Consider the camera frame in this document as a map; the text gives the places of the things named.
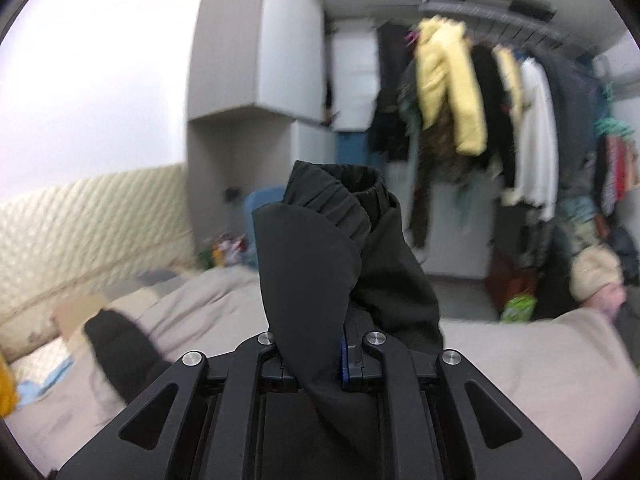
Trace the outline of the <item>black puffer jacket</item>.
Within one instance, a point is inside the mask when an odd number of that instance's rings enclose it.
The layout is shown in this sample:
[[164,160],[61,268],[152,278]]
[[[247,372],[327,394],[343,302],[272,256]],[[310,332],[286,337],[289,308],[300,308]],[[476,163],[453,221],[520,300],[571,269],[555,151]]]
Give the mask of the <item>black puffer jacket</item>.
[[[437,300],[401,232],[396,198],[368,167],[296,162],[284,195],[254,212],[262,303],[297,385],[259,378],[259,336],[214,364],[187,356],[102,430],[86,479],[429,479],[437,470],[412,356],[442,350]],[[349,309],[381,364],[342,383]]]

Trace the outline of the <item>pile of clothes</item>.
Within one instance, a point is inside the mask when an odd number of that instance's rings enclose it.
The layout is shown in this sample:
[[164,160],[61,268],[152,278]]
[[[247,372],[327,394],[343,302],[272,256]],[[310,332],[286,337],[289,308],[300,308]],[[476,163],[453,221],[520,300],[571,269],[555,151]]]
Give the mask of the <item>pile of clothes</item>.
[[629,292],[638,288],[639,249],[617,218],[602,217],[589,196],[559,200],[532,319],[590,308],[621,328]]

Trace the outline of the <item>metal clothes rack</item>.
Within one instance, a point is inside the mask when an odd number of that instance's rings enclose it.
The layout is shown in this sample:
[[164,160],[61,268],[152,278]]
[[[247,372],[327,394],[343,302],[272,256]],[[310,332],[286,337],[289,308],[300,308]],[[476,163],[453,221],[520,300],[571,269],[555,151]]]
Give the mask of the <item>metal clothes rack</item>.
[[541,46],[570,58],[597,55],[587,40],[555,23],[558,9],[544,0],[381,0],[367,4],[366,11],[378,20],[440,15],[465,21],[474,32],[495,42]]

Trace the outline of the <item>brown patterned scarf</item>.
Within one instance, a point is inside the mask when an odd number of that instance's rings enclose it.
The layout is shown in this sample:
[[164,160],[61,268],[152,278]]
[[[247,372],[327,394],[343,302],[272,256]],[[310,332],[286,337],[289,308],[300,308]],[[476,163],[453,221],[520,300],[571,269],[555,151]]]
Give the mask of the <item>brown patterned scarf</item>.
[[476,157],[461,155],[454,143],[454,116],[448,105],[440,111],[436,122],[418,134],[416,176],[409,232],[415,248],[427,248],[432,224],[432,201],[436,183],[469,184],[474,170],[480,169]]

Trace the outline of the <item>pink beige pillow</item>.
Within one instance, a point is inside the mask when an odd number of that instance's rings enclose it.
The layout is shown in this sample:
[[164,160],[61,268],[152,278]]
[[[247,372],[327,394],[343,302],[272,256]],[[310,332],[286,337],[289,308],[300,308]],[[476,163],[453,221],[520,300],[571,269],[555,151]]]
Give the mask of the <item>pink beige pillow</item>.
[[69,342],[76,330],[109,304],[110,300],[102,292],[79,296],[59,304],[53,310],[53,321],[62,339]]

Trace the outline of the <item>grey bed cover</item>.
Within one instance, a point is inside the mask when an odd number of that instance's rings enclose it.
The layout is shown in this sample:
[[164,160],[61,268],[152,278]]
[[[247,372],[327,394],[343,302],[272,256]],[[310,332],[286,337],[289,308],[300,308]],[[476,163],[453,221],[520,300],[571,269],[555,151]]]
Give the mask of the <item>grey bed cover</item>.
[[[101,310],[136,322],[169,361],[190,350],[218,356],[267,327],[258,274],[242,266],[102,294],[110,304]],[[74,360],[66,376],[6,419],[41,472],[61,467],[124,406],[84,325],[69,342],[62,339]],[[440,327],[446,346],[493,382],[584,478],[594,478],[628,434],[639,411],[639,378],[604,315],[577,309],[530,324],[447,318]]]

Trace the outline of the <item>cream quilted headboard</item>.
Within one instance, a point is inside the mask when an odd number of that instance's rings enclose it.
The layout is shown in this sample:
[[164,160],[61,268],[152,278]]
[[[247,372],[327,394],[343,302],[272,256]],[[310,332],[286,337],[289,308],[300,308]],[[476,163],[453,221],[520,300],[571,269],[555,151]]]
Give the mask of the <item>cream quilted headboard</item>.
[[1,318],[113,273],[189,260],[186,170],[102,174],[1,207]]

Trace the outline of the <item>black sweater with cuffs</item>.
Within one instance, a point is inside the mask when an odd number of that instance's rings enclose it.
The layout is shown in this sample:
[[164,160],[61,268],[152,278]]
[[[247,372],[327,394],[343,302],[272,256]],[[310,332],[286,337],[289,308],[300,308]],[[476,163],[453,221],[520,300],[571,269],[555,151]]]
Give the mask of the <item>black sweater with cuffs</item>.
[[502,165],[503,186],[514,188],[516,163],[513,124],[498,64],[492,51],[484,44],[474,44],[471,58],[483,100],[487,132],[486,150],[474,158],[474,165],[487,170],[491,157],[497,155]]

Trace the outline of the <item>white hanging jacket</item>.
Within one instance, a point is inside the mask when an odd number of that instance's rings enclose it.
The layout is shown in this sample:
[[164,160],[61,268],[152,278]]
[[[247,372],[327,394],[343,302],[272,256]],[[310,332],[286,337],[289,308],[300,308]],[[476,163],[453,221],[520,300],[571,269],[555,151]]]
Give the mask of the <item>white hanging jacket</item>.
[[558,134],[544,68],[526,58],[520,65],[524,112],[516,128],[515,181],[502,192],[504,206],[524,203],[540,209],[540,218],[554,218],[559,184]]

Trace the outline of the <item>light blue cloth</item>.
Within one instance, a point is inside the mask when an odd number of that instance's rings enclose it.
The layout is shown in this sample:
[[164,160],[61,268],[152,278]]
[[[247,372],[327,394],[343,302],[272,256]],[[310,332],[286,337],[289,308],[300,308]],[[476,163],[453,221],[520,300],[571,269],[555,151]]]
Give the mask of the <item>light blue cloth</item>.
[[53,386],[58,384],[68,373],[73,366],[74,360],[67,358],[41,382],[34,382],[33,380],[24,380],[17,385],[17,393],[20,395],[20,400],[17,403],[19,408],[24,408],[28,404],[32,404],[44,396]]

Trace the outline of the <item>grey white wardrobe cabinet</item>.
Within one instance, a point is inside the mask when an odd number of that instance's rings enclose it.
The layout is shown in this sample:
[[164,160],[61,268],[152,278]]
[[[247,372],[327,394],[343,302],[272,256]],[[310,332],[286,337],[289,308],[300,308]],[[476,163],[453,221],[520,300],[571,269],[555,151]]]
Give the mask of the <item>grey white wardrobe cabinet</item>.
[[194,245],[247,233],[245,196],[284,185],[296,160],[332,164],[321,0],[201,0],[186,97]]

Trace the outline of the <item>yellow pillow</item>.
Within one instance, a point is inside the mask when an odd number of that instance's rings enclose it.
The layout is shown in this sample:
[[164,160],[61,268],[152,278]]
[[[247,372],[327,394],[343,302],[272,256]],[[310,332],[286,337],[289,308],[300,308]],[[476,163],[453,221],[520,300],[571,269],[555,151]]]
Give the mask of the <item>yellow pillow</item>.
[[20,394],[9,364],[3,354],[0,354],[0,416],[11,414],[20,403]]

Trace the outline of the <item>yellow fleece jacket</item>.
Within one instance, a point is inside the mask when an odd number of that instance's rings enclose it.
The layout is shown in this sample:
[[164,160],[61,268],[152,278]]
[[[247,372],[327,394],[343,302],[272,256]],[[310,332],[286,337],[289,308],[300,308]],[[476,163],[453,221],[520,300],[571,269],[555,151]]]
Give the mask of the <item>yellow fleece jacket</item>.
[[487,148],[484,103],[462,22],[442,18],[420,21],[416,58],[416,95],[423,125],[430,128],[448,105],[454,118],[459,154],[478,156]]

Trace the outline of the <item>dark grey hanging coat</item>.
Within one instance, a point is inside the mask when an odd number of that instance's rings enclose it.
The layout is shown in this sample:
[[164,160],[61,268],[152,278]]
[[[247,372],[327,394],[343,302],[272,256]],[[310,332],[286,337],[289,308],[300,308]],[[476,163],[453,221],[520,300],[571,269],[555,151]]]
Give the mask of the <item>dark grey hanging coat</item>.
[[596,169],[598,81],[554,51],[531,48],[546,73],[558,138],[559,198],[589,195]]

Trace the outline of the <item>teal sock hanger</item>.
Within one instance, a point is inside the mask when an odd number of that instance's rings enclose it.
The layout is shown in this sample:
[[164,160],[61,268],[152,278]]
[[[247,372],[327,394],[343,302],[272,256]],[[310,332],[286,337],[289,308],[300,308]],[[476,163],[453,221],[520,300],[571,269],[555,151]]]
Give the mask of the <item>teal sock hanger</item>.
[[604,84],[599,88],[597,102],[596,135],[607,136],[614,134],[624,140],[632,140],[636,130],[626,122],[619,120],[613,115],[614,90],[612,84]]

